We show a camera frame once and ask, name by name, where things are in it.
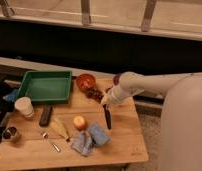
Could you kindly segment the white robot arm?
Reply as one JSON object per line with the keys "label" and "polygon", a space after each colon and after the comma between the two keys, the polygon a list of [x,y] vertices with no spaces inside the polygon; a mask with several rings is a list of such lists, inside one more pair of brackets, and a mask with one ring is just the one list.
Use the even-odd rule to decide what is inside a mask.
{"label": "white robot arm", "polygon": [[202,171],[202,72],[114,78],[103,105],[118,104],[143,91],[165,97],[161,114],[159,171]]}

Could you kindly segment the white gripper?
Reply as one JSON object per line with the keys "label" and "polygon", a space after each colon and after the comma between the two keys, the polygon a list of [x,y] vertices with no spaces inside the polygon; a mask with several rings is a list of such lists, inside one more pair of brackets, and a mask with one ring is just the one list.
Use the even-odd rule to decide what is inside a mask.
{"label": "white gripper", "polygon": [[112,104],[122,103],[128,96],[129,96],[128,92],[122,89],[119,85],[116,85],[110,89],[109,95],[105,94],[103,96],[100,104],[109,105],[110,103]]}

